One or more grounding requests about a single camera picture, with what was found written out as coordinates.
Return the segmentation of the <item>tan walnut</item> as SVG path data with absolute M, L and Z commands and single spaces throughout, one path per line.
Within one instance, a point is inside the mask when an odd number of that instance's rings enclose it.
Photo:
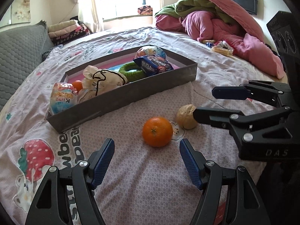
M 196 107 L 192 104 L 184 105 L 179 108 L 176 114 L 177 124 L 186 130 L 193 129 L 197 126 L 197 121 L 193 117 Z

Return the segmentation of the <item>orange mandarin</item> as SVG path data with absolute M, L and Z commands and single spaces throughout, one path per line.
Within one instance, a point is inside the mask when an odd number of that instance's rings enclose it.
M 76 80 L 72 82 L 73 87 L 77 90 L 77 92 L 80 92 L 83 89 L 82 81 Z
M 171 141 L 173 128 L 171 123 L 163 117 L 148 119 L 142 128 L 144 142 L 151 147 L 164 147 Z

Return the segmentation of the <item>blue cookie snack packet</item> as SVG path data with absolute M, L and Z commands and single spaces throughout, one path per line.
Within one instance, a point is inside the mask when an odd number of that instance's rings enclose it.
M 147 77 L 174 70 L 170 62 L 160 56 L 145 55 L 133 59 L 133 62 L 142 69 Z

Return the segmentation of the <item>surprise egg toy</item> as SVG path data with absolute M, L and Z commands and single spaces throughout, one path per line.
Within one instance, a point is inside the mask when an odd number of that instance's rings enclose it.
M 136 52 L 136 58 L 146 56 L 146 55 L 153 55 L 156 57 L 161 57 L 163 59 L 166 59 L 166 53 L 157 46 L 143 46 Z
M 70 83 L 55 83 L 50 95 L 50 113 L 60 113 L 77 104 L 78 92 Z

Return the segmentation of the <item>beige drawstring cloth bag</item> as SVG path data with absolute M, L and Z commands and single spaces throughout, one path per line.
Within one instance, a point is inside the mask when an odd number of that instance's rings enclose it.
M 128 83 L 128 79 L 122 73 L 108 69 L 98 69 L 95 66 L 87 66 L 83 70 L 83 75 L 83 88 L 77 96 L 78 104 Z

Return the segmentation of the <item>snack wrappers pile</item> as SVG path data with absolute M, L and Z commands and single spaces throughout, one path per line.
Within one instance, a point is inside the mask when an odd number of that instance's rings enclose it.
M 234 55 L 234 48 L 231 47 L 226 41 L 216 41 L 216 40 L 203 40 L 202 44 L 205 44 L 211 51 L 225 55 Z

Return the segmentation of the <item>pink crumpled duvet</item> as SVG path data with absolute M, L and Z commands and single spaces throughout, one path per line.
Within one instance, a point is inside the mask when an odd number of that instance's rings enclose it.
M 184 19 L 170 15 L 156 16 L 156 27 L 163 31 L 185 32 L 193 40 L 225 41 L 233 48 L 234 55 L 244 59 L 260 71 L 278 79 L 285 76 L 282 62 L 265 43 L 242 33 L 239 25 L 230 25 L 209 11 L 194 11 Z

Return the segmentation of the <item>pink strawberry print bedsheet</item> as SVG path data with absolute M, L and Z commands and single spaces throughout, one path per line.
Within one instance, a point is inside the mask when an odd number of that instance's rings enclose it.
M 52 87 L 76 66 L 119 50 L 156 45 L 197 64 L 196 79 L 57 133 L 46 120 Z M 249 62 L 210 51 L 186 34 L 152 27 L 99 33 L 67 48 L 56 48 L 16 90 L 1 110 L 1 204 L 16 224 L 26 222 L 36 187 L 52 165 L 72 167 L 107 138 L 115 152 L 95 199 L 107 224 L 189 224 L 200 199 L 179 153 L 179 139 L 222 167 L 245 166 L 257 181 L 265 163 L 243 161 L 226 130 L 198 125 L 180 130 L 166 147 L 142 139 L 144 123 L 162 116 L 174 122 L 181 106 L 237 109 L 250 115 L 270 110 L 256 100 L 217 100 L 215 86 L 236 86 L 273 78 Z

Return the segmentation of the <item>patterned bag on windowsill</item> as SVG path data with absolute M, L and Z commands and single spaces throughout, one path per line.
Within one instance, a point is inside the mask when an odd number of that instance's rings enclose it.
M 137 10 L 139 15 L 152 15 L 153 14 L 153 8 L 151 6 L 142 6 L 138 8 Z

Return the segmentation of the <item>dark grey shallow box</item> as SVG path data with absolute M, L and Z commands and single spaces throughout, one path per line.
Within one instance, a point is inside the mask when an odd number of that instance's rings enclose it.
M 137 50 L 136 47 L 133 47 L 105 55 L 104 57 L 105 59 L 112 59 L 130 53 L 136 54 Z M 83 103 L 76 104 L 60 113 L 54 115 L 47 113 L 47 121 L 58 133 L 62 133 L 86 121 L 147 98 L 150 95 L 172 89 L 196 79 L 196 62 L 167 49 L 164 52 L 166 53 L 166 59 L 174 67 L 174 70 L 127 83 Z

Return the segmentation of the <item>dark patterned pillow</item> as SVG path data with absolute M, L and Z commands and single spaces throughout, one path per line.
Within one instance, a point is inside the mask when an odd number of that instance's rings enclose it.
M 46 59 L 47 59 L 47 57 L 50 55 L 50 53 L 55 49 L 56 47 L 52 47 L 52 48 L 50 48 L 49 50 L 47 50 L 46 52 L 44 52 L 43 54 L 42 54 L 42 62 L 44 62 Z

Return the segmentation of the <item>grey quilted headboard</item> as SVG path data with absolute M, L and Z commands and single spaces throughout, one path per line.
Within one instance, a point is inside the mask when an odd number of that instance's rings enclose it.
M 45 21 L 0 33 L 1 108 L 54 47 Z

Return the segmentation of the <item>cream curtain left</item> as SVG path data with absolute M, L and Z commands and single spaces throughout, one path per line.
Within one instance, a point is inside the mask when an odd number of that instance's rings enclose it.
M 101 18 L 98 0 L 78 0 L 78 18 L 92 33 L 104 30 L 103 19 Z

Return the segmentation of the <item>stack of folded blankets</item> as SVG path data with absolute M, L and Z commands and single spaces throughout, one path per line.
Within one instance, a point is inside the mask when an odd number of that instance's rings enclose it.
M 54 46 L 65 45 L 90 34 L 91 30 L 83 22 L 75 19 L 48 27 L 48 35 Z

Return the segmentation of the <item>floral wall picture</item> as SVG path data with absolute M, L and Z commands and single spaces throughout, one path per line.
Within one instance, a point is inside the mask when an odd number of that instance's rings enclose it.
M 11 5 L 12 24 L 31 22 L 30 0 L 14 0 Z

